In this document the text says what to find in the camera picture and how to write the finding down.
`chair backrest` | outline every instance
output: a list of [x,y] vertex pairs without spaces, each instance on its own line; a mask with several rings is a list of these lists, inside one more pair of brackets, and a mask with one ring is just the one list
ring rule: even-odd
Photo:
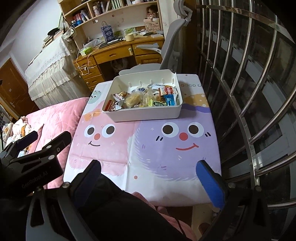
[[165,42],[161,48],[161,57],[163,60],[160,65],[160,69],[168,69],[168,63],[173,52],[176,37],[178,36],[181,28],[183,26],[187,26],[191,19],[192,10],[184,6],[184,0],[175,0],[173,6],[176,14],[185,19],[177,19],[170,24]]

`black pupil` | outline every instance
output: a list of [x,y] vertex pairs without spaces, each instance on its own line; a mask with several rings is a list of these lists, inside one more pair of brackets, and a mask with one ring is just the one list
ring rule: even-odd
[[163,132],[164,132],[164,134],[169,135],[169,134],[171,134],[173,132],[173,127],[170,126],[170,125],[165,125],[163,127]]
[[106,133],[107,133],[108,135],[110,135],[110,134],[112,134],[114,131],[115,131],[114,126],[110,126],[110,127],[107,128]]
[[198,132],[198,127],[196,125],[191,125],[188,130],[191,134],[196,134]]
[[93,134],[93,133],[94,133],[94,128],[93,128],[93,127],[89,128],[89,129],[87,130],[87,133],[88,133],[89,135]]

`cartoon eye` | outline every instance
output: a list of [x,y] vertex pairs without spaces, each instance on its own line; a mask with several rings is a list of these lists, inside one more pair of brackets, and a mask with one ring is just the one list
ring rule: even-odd
[[105,125],[102,129],[102,136],[105,138],[109,138],[113,136],[115,132],[115,126],[113,124]]
[[166,137],[175,137],[179,133],[179,127],[173,122],[167,122],[162,126],[161,132]]
[[204,133],[204,128],[202,126],[202,124],[198,123],[198,122],[192,122],[188,125],[188,133],[192,136],[192,137],[201,137]]
[[84,130],[84,136],[85,137],[91,137],[92,134],[94,133],[94,125],[89,125],[88,127],[85,128]]

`orange nose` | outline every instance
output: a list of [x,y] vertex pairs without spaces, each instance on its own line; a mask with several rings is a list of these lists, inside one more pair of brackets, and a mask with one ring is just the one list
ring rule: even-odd
[[94,135],[94,139],[97,141],[98,139],[100,139],[101,135],[99,133]]
[[179,138],[182,141],[186,141],[188,139],[188,135],[185,132],[182,132],[180,133]]

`white box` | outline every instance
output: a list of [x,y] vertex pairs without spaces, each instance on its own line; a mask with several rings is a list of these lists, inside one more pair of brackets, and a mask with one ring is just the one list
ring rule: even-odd
[[112,112],[103,111],[103,113],[106,113],[114,122],[178,118],[183,103],[181,90],[177,74],[172,73],[168,69],[125,74],[115,77],[105,99],[103,110],[105,110],[109,100],[113,100],[112,94],[120,93],[122,91],[131,92],[138,86],[145,86],[151,83],[166,84],[176,87],[179,96],[177,105],[130,108]]

